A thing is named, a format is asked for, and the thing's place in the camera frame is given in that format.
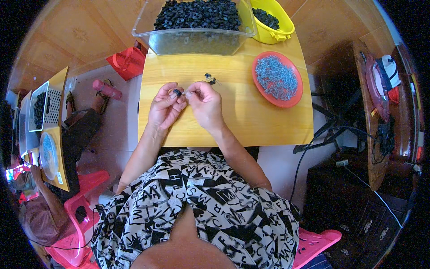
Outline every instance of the black and white patterned dress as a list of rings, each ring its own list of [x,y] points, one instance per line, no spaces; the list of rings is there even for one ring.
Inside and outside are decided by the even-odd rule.
[[[273,192],[251,188],[223,158],[191,150],[160,156],[98,208],[101,219],[91,242],[98,265],[128,269],[143,250],[169,239],[185,202],[193,209],[198,237],[237,268],[292,268],[299,240],[295,207]]]

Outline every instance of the pink plastic bottle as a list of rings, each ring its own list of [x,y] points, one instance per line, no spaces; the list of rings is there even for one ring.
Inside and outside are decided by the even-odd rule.
[[[92,88],[98,92],[101,91],[101,93],[103,93],[107,96],[110,96],[116,100],[121,99],[121,97],[123,96],[122,92],[120,92],[117,89],[115,89],[114,87],[106,84],[105,82],[101,81],[100,79],[96,79],[92,83]]]

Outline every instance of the yellow bucket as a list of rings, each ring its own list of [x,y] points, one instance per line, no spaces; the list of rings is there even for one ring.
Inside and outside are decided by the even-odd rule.
[[[279,20],[279,29],[274,30],[254,16],[257,34],[252,38],[266,44],[276,44],[291,38],[290,35],[294,33],[294,24],[277,1],[251,0],[251,6],[255,9],[262,9]]]

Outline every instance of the clear plastic bowl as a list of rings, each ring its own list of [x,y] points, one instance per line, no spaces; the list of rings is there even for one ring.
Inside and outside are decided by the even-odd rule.
[[[249,0],[232,0],[241,20],[239,31],[182,28],[154,31],[155,19],[166,0],[146,0],[132,30],[157,55],[213,54],[231,56],[247,38],[257,34],[254,14]]]

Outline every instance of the forearm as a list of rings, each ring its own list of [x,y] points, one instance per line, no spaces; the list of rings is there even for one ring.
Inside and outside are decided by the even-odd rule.
[[[43,198],[45,198],[55,224],[57,227],[60,227],[63,223],[65,223],[65,220],[69,218],[66,210],[64,209],[64,205],[61,203],[60,199],[50,189],[48,189],[48,187],[45,186],[45,184],[37,184],[37,190],[40,192]]]
[[[166,134],[167,131],[159,132],[146,125],[145,131],[121,176],[117,194],[121,193],[131,182],[136,180],[155,164],[158,151],[161,148]]]
[[[211,132],[217,142],[227,164],[241,175],[251,187],[266,188],[272,191],[272,186],[260,165],[240,144],[230,129],[225,126]]]

